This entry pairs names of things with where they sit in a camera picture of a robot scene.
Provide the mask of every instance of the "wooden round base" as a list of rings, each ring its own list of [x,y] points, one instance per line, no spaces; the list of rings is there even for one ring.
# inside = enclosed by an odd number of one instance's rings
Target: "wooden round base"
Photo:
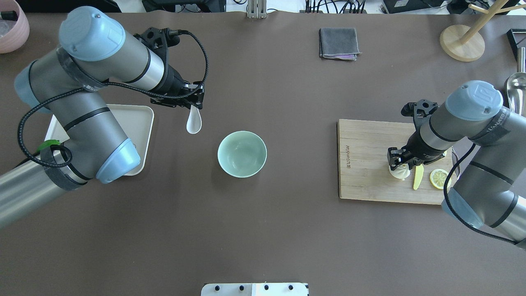
[[[455,60],[473,62],[484,53],[484,39],[476,32],[466,43],[461,44],[460,38],[470,29],[464,25],[447,27],[440,34],[442,49]]]

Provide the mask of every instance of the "gray cloth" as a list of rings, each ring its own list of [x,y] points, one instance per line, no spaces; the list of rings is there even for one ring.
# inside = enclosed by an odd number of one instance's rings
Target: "gray cloth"
[[[320,57],[355,61],[360,54],[355,28],[321,28]]]

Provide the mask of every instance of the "bowl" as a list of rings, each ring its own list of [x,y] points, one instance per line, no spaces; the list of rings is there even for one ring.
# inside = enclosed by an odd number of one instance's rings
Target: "bowl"
[[[217,160],[227,174],[247,178],[255,175],[265,165],[267,147],[255,133],[233,132],[221,141]]]
[[[26,43],[29,36],[29,22],[22,8],[14,0],[0,0],[0,11],[16,11],[18,20],[9,32],[0,37],[0,54],[9,53]]]

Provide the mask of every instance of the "pink bowl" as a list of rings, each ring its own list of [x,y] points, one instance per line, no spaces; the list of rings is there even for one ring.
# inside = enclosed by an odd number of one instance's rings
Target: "pink bowl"
[[[2,54],[12,52],[24,45],[29,36],[29,22],[20,5],[14,0],[0,0],[0,11],[16,11],[18,14],[15,26],[0,37],[0,54]]]

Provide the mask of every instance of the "mint green bowl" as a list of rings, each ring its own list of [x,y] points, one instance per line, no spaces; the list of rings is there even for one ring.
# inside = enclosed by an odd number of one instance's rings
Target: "mint green bowl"
[[[217,160],[227,174],[247,178],[255,175],[265,165],[267,147],[255,133],[233,132],[221,141]]]

